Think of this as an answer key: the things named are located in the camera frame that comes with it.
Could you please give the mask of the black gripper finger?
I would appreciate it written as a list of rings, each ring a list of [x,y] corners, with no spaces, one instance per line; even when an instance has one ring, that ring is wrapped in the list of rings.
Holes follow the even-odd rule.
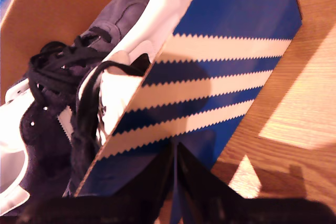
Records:
[[[197,223],[244,223],[243,198],[212,174],[188,148],[177,146],[177,170]]]
[[[123,206],[114,218],[116,223],[154,223],[173,180],[174,146],[169,143],[115,196]]]

